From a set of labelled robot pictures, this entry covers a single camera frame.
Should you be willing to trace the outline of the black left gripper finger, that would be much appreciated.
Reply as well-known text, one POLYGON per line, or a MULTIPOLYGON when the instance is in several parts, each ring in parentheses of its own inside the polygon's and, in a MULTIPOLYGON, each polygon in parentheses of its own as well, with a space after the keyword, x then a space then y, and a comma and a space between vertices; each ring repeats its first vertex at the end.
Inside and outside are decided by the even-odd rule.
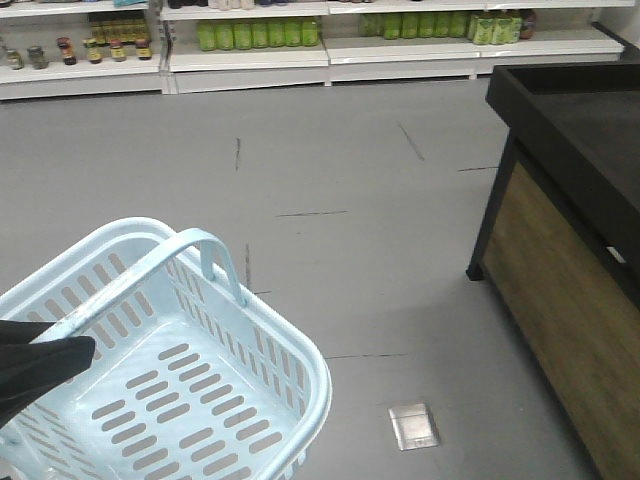
POLYGON ((1 427, 60 384, 87 370, 92 337, 32 343, 31 335, 1 336, 1 427))
POLYGON ((2 345, 29 344, 51 328, 51 322, 0 321, 0 341, 2 345))

